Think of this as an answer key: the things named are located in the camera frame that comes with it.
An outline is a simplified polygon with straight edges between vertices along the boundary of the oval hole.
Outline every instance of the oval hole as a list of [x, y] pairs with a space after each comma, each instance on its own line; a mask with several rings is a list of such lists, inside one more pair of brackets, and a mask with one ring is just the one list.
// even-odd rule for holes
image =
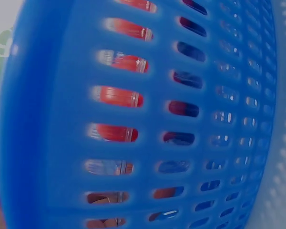
[[261, 22], [247, 10], [246, 15], [257, 27], [261, 27]]
[[224, 217], [224, 216], [227, 216], [229, 214], [231, 214], [233, 212], [234, 208], [229, 208], [227, 210], [224, 210], [221, 214], [220, 214], [220, 217]]
[[215, 200], [209, 200], [206, 202], [202, 202], [196, 205], [195, 211], [202, 211], [208, 208], [211, 208], [215, 203]]
[[258, 140], [257, 146], [258, 146], [260, 149], [267, 150], [268, 147], [269, 147], [269, 144], [270, 144], [269, 139], [263, 138], [263, 139]]
[[263, 171], [255, 171], [250, 174], [250, 180], [260, 180], [263, 176]]
[[225, 31], [227, 31], [233, 37], [237, 38], [238, 40], [241, 40], [241, 34], [234, 26], [225, 21], [221, 21], [220, 25]]
[[206, 31], [201, 25], [198, 25], [197, 23], [192, 22], [192, 21], [190, 21], [184, 17], [181, 17], [179, 19], [179, 22], [186, 29], [188, 29], [188, 30], [190, 30], [190, 31], [202, 36], [202, 37], [206, 37]]
[[261, 42], [262, 37], [261, 35], [255, 30], [253, 29], [250, 25], [247, 26], [247, 29], [249, 31], [249, 33], [259, 42]]
[[239, 49], [236, 48], [236, 46], [234, 46], [234, 45], [232, 45], [226, 41], [220, 41], [220, 46], [224, 51], [226, 51], [229, 54], [232, 54], [235, 57], [241, 56]]
[[87, 229], [116, 228], [126, 223], [124, 218], [91, 219], [86, 221]]
[[89, 204], [116, 204], [128, 200], [128, 192], [91, 192], [86, 194]]
[[228, 135], [214, 135], [210, 137], [211, 146], [228, 147], [231, 139]]
[[88, 137], [112, 142], [135, 142], [139, 132], [135, 128], [92, 123], [88, 126]]
[[274, 108], [269, 105], [264, 105], [263, 111], [266, 115], [272, 116], [274, 113]]
[[214, 113], [214, 119], [220, 123], [231, 124], [234, 121], [234, 115], [230, 112], [216, 111]]
[[193, 144], [195, 136], [189, 133], [180, 132], [167, 132], [163, 136], [163, 141], [166, 143], [172, 143], [178, 146], [190, 146]]
[[254, 69], [255, 71], [257, 71], [259, 74], [262, 73], [262, 67], [260, 64], [258, 64], [255, 60], [252, 59], [248, 59], [248, 64], [249, 66]]
[[228, 78], [236, 81], [240, 80], [241, 72], [234, 66], [224, 62], [217, 62], [217, 67], [218, 70]]
[[242, 220], [242, 219], [244, 219], [246, 216], [247, 216], [246, 213], [245, 213], [245, 214], [242, 214], [242, 215], [240, 215], [240, 216], [238, 217], [238, 220]]
[[258, 55], [259, 57], [262, 56], [261, 49], [254, 42], [248, 41], [248, 46], [252, 50], [252, 52], [254, 52], [256, 55]]
[[190, 225], [189, 229], [199, 228], [199, 227], [207, 224], [208, 221], [209, 221], [208, 217], [200, 219], [200, 220], [197, 220], [197, 221], [195, 221], [194, 223], [192, 223]]
[[220, 224], [219, 226], [217, 226], [216, 229], [224, 229], [224, 228], [226, 228], [228, 225], [229, 225], [229, 222], [226, 222], [226, 223], [223, 223], [223, 224]]
[[141, 107], [143, 105], [143, 97], [139, 93], [110, 86], [93, 87], [92, 98], [95, 101], [117, 106]]
[[147, 0], [115, 0], [118, 3], [123, 3], [150, 13], [157, 12], [157, 6], [153, 4], [151, 1]]
[[257, 155], [254, 158], [254, 163], [258, 166], [263, 166], [266, 163], [266, 155]]
[[153, 32], [151, 29], [121, 18], [107, 18], [104, 25], [105, 28], [110, 31], [121, 33], [140, 40], [150, 41], [153, 38]]
[[225, 167], [225, 160], [208, 160], [205, 168], [207, 170], [223, 169]]
[[249, 163], [250, 163], [250, 160], [249, 160], [248, 156], [238, 157], [235, 160], [235, 164], [236, 164], [237, 167], [247, 166], [247, 165], [249, 165]]
[[177, 43], [177, 50], [185, 56], [193, 58], [199, 62], [205, 62], [205, 53], [194, 46], [184, 42]]
[[208, 15], [206, 9], [202, 5], [199, 5], [198, 3], [194, 2], [193, 0], [182, 0], [182, 1], [185, 5], [196, 10], [197, 12], [203, 15]]
[[199, 115], [198, 106], [179, 101], [171, 101], [168, 105], [168, 110], [174, 115], [182, 115], [194, 118]]
[[260, 91], [260, 90], [261, 90], [261, 84], [259, 83], [258, 80], [253, 79], [253, 78], [251, 78], [251, 77], [248, 77], [247, 82], [248, 82], [248, 85], [249, 85], [253, 90], [256, 90], [256, 91]]
[[228, 100], [234, 103], [238, 101], [239, 93], [229, 87], [217, 86], [216, 93], [217, 95], [224, 98], [225, 100]]
[[148, 70], [148, 62], [145, 59], [114, 50], [99, 51], [98, 60], [102, 64], [131, 72], [146, 73]]
[[239, 195], [239, 192], [232, 193], [232, 194], [228, 195], [225, 200], [226, 200], [227, 202], [228, 202], [228, 201], [231, 201], [231, 200], [233, 200], [233, 199], [236, 199], [236, 198], [238, 197], [238, 195]]
[[163, 211], [163, 212], [156, 212], [149, 216], [148, 221], [153, 222], [157, 220], [163, 220], [163, 219], [171, 219], [176, 217], [178, 214], [178, 210], [169, 210], [169, 211]]
[[133, 165], [122, 160], [89, 159], [85, 162], [85, 169], [93, 175], [120, 176], [133, 172]]
[[271, 122], [262, 122], [261, 123], [261, 130], [265, 134], [271, 134], [272, 131], [272, 123]]
[[226, 13], [227, 15], [229, 15], [231, 18], [233, 18], [233, 19], [236, 20], [237, 22], [241, 22], [240, 16], [239, 16], [237, 13], [233, 12], [230, 7], [225, 6], [225, 5], [221, 2], [221, 3], [220, 3], [220, 8], [222, 9], [222, 11], [223, 11], [224, 13]]
[[253, 138], [251, 137], [242, 137], [239, 141], [239, 145], [242, 148], [251, 148], [253, 146]]
[[256, 129], [256, 127], [257, 127], [257, 121], [255, 118], [246, 117], [246, 118], [244, 118], [243, 123], [244, 123], [244, 126], [246, 126], [248, 128]]
[[244, 175], [236, 176], [231, 179], [231, 185], [237, 185], [243, 183], [244, 181], [245, 181]]
[[276, 63], [275, 63], [274, 61], [272, 61], [269, 56], [266, 56], [266, 63], [269, 65], [269, 67], [270, 67], [273, 71], [276, 70]]
[[184, 187], [167, 187], [158, 188], [153, 193], [154, 199], [164, 199], [180, 196], [184, 191]]
[[250, 187], [248, 187], [245, 191], [247, 196], [251, 196], [254, 195], [258, 190], [258, 185], [251, 185]]
[[219, 188], [220, 180], [212, 180], [210, 182], [205, 182], [201, 185], [200, 190], [202, 192], [211, 191]]
[[251, 98], [251, 97], [247, 97], [246, 98], [246, 104], [253, 109], [258, 109], [259, 107], [259, 103], [257, 101], [257, 99]]
[[252, 201], [251, 201], [251, 200], [246, 201], [245, 203], [243, 203], [242, 208], [246, 208], [246, 207], [250, 206], [250, 205], [251, 205], [251, 203], [252, 203]]
[[276, 83], [275, 77], [274, 77], [272, 74], [268, 73], [268, 72], [266, 72], [266, 79], [267, 79], [270, 83], [272, 83], [272, 84], [275, 84], [275, 83]]
[[182, 72], [182, 71], [174, 72], [173, 79], [178, 83], [197, 89], [201, 89], [203, 86], [201, 77], [198, 77], [196, 75], [187, 72]]
[[188, 161], [164, 161], [158, 165], [157, 171], [164, 174], [182, 173], [186, 172], [189, 167], [190, 163]]

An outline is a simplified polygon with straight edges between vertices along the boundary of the red plastic item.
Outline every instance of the red plastic item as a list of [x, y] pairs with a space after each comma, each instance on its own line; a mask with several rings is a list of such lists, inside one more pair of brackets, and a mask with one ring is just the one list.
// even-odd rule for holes
[[140, 107], [143, 105], [143, 97], [137, 92], [102, 86], [100, 102], [119, 106]]
[[129, 56], [129, 55], [117, 57], [115, 59], [115, 62], [112, 63], [112, 66], [115, 68], [127, 69], [132, 72], [143, 72], [143, 73], [147, 72], [148, 69], [147, 61], [141, 59], [140, 57]]
[[[127, 130], [129, 128], [124, 126], [113, 126], [113, 125], [105, 125], [98, 124], [97, 131], [102, 136], [102, 138], [114, 141], [114, 142], [126, 142], [127, 138]], [[134, 142], [138, 138], [138, 131], [136, 129], [132, 129], [131, 142]]]
[[156, 5], [147, 0], [119, 0], [119, 2], [145, 11], [156, 12]]
[[115, 31], [119, 33], [141, 40], [150, 40], [152, 38], [151, 34], [149, 34], [150, 30], [146, 27], [119, 18], [113, 20]]

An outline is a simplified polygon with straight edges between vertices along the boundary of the basket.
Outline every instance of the basket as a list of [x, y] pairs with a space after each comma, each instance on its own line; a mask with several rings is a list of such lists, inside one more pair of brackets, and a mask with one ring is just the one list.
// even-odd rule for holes
[[286, 224], [282, 4], [26, 1], [0, 93], [8, 228]]

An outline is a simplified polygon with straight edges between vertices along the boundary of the blue plastic basket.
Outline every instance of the blue plastic basket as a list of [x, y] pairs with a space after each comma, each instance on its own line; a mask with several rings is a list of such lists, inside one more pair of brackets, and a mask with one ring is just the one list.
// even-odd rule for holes
[[[278, 112], [276, 40], [284, 44], [286, 37], [275, 29], [286, 29], [286, 5], [153, 3], [155, 13], [114, 0], [24, 3], [0, 95], [0, 197], [9, 229], [81, 229], [95, 219], [120, 219], [121, 228], [132, 229], [245, 227]], [[107, 18], [149, 28], [153, 38], [108, 30]], [[148, 71], [106, 65], [102, 50], [143, 58]], [[98, 85], [136, 91], [144, 104], [100, 103], [91, 97]], [[91, 137], [95, 131], [87, 134], [91, 124], [135, 128], [139, 136], [102, 141]], [[168, 140], [163, 133], [171, 133]], [[95, 175], [91, 160], [129, 162], [134, 170]], [[177, 187], [174, 196], [154, 198], [156, 189], [170, 187]], [[268, 188], [262, 185], [260, 195]], [[91, 192], [129, 197], [94, 205]], [[257, 200], [257, 211], [264, 201]], [[273, 225], [257, 212], [249, 228]]]

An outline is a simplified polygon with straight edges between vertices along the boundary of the white wall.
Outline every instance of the white wall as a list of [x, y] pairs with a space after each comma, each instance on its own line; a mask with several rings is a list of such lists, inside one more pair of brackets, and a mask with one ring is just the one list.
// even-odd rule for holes
[[11, 28], [23, 0], [0, 0], [0, 33]]

